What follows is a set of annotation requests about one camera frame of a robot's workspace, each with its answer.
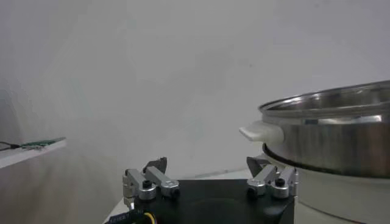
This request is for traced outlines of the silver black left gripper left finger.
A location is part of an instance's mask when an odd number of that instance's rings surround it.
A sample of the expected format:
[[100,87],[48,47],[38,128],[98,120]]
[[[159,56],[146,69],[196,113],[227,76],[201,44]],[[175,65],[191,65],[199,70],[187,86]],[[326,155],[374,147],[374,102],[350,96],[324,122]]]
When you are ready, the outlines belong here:
[[149,161],[142,170],[126,169],[122,176],[123,202],[130,209],[135,209],[135,202],[150,202],[162,197],[177,199],[180,197],[178,180],[166,176],[167,157]]

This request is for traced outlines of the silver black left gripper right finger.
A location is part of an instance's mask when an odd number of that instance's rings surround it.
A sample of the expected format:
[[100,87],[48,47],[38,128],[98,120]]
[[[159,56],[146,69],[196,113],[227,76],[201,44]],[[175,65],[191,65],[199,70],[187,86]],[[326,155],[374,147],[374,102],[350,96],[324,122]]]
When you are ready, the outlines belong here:
[[280,169],[261,156],[248,156],[246,163],[252,175],[247,180],[247,194],[250,198],[263,196],[267,190],[276,199],[297,196],[299,174],[296,168],[286,166]]

